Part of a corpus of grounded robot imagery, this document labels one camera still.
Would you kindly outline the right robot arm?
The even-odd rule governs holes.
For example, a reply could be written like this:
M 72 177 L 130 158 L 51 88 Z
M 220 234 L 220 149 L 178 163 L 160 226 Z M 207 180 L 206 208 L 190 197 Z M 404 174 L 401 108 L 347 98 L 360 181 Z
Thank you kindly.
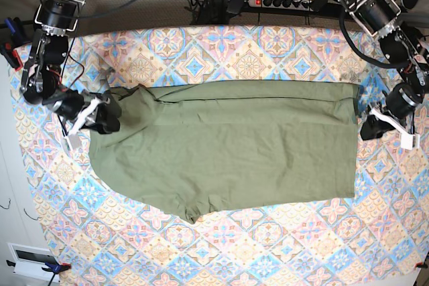
M 69 148 L 82 129 L 108 135 L 119 131 L 121 108 L 110 92 L 79 92 L 62 83 L 70 58 L 68 35 L 77 30 L 86 0 L 40 0 L 35 14 L 29 56 L 21 73 L 20 93 L 32 105 L 41 104 L 57 115 Z

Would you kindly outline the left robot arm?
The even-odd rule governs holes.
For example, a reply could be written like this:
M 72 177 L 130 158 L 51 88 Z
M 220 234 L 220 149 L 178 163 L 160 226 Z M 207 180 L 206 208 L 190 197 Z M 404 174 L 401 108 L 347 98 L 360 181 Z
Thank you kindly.
M 379 139 L 384 133 L 400 133 L 403 149 L 420 146 L 420 136 L 414 125 L 415 110 L 428 94 L 428 50 L 422 45 L 422 34 L 401 21 L 402 6 L 394 0 L 334 0 L 341 6 L 340 29 L 351 47 L 364 61 L 384 69 L 395 69 L 402 82 L 386 94 L 385 103 L 371 103 L 361 127 L 364 141 Z M 345 27 L 350 16 L 359 27 L 379 42 L 387 62 L 366 56 L 357 49 Z

